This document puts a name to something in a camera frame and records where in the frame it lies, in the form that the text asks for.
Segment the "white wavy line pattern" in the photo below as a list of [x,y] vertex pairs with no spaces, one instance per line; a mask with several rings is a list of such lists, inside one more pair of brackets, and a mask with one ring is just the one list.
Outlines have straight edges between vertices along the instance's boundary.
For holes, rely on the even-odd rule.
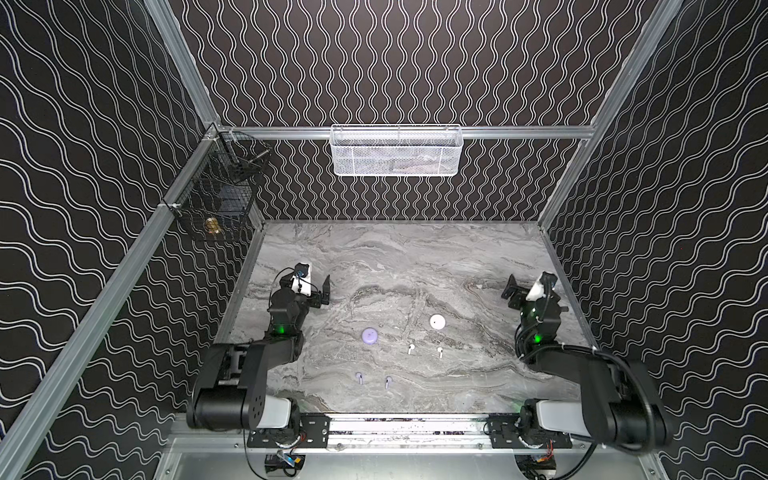
[[117,462],[119,478],[152,477],[248,246],[168,231],[24,478],[102,478]]
[[225,124],[588,124],[655,0],[171,0]]
[[680,420],[675,480],[768,478],[768,2],[689,0],[551,238],[598,342]]
[[467,141],[454,177],[358,178],[333,173],[327,142],[279,141],[256,202],[279,220],[536,220],[577,144]]
[[0,0],[0,439],[204,126],[136,0]]

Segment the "aluminum rail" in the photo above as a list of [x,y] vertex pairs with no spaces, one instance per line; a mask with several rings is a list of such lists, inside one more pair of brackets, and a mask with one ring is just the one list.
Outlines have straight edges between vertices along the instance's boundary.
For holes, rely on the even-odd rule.
[[656,51],[656,47],[664,36],[664,32],[670,26],[672,20],[680,11],[683,0],[659,0],[650,14],[648,21],[643,25],[643,30],[637,37],[637,41],[632,51],[627,56],[627,60],[616,77],[611,89],[608,91],[603,104],[598,113],[594,116],[592,125],[594,134],[587,141],[582,141],[574,152],[571,162],[566,167],[563,176],[554,189],[554,193],[549,197],[546,207],[541,212],[539,225],[544,230],[549,230],[560,207],[568,198],[571,188],[578,180],[579,175],[587,162],[592,157],[594,150],[598,147],[608,127],[611,126],[618,114],[624,101],[629,96],[632,88],[637,83],[640,73],[645,68],[651,55]]
[[[380,454],[420,453],[495,455],[546,453],[546,449],[494,449],[483,432],[487,415],[460,414],[328,414],[328,447],[296,448],[301,454]],[[183,419],[174,422],[164,455],[179,453],[242,453],[243,432],[210,432],[189,429]],[[571,449],[558,453],[583,454],[586,442],[574,440]],[[276,449],[248,448],[252,453],[274,453]],[[598,449],[596,452],[614,452]]]
[[154,20],[154,25],[163,38],[165,48],[167,48],[168,54],[179,71],[181,83],[187,89],[200,121],[206,126],[218,124],[219,115],[210,100],[208,89],[205,88],[203,78],[200,76],[200,71],[197,70],[197,64],[192,57],[187,41],[184,40],[179,21],[170,8],[168,0],[144,0],[144,5]]
[[265,234],[266,231],[261,226],[257,227],[253,232],[253,239],[251,239],[248,253],[246,253],[245,259],[243,259],[243,266],[240,268],[240,275],[235,282],[235,288],[232,291],[229,302],[227,302],[227,309],[224,310],[224,315],[221,317],[214,343],[226,343],[230,338],[235,319],[237,319],[240,306],[243,304],[243,297],[245,296],[246,288],[248,288],[250,274],[256,266],[261,245],[264,243]]
[[584,338],[587,340],[587,343],[589,343],[589,346],[598,346],[598,341],[594,339],[594,334],[592,333],[592,329],[589,327],[587,317],[581,310],[581,303],[579,303],[578,297],[576,297],[576,293],[571,286],[571,282],[568,281],[568,275],[565,274],[563,264],[560,262],[560,258],[558,257],[558,252],[554,249],[552,241],[549,240],[549,234],[543,230],[541,230],[541,241],[544,242],[547,253],[549,253],[549,259],[552,260],[554,272],[557,274],[558,279],[560,280],[563,291],[565,291],[565,298],[568,299],[568,303],[571,304],[571,308],[574,311],[574,315],[576,315],[576,319],[578,320],[578,324],[581,327],[582,333],[584,334]]
[[[222,127],[222,131],[238,131],[260,140],[328,140],[330,127]],[[462,127],[467,140],[503,140],[515,138],[582,138],[588,139],[593,127]]]

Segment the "gray marble tabletop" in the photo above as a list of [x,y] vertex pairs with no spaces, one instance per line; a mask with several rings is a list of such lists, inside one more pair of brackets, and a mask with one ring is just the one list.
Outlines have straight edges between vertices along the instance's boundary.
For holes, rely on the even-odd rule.
[[[575,384],[514,355],[519,313],[500,297],[506,280],[554,271],[532,224],[271,223],[230,341],[262,338],[270,284],[300,261],[318,286],[331,276],[331,303],[307,315],[301,357],[270,370],[273,395],[321,412],[517,412],[530,398],[578,399]],[[585,345],[570,307],[558,339]],[[435,313],[444,329],[429,325]],[[373,345],[361,340],[367,327],[379,333]]]

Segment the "white wire basket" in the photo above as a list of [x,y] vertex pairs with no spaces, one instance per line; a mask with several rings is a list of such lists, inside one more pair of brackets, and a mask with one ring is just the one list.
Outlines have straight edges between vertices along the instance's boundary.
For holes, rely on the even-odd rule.
[[452,177],[464,139],[458,125],[336,124],[330,145],[342,177]]

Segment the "wall-mounted basket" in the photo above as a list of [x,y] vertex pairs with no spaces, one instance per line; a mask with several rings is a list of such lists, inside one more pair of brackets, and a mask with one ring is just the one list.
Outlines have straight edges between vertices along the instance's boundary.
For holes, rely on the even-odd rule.
[[336,124],[330,145],[336,175],[452,177],[464,140],[458,125]]
[[260,174],[271,150],[253,139],[250,153],[233,153],[231,144],[214,145],[192,176],[179,204],[171,207],[179,224],[196,241],[229,243],[248,240],[253,206],[253,177]]

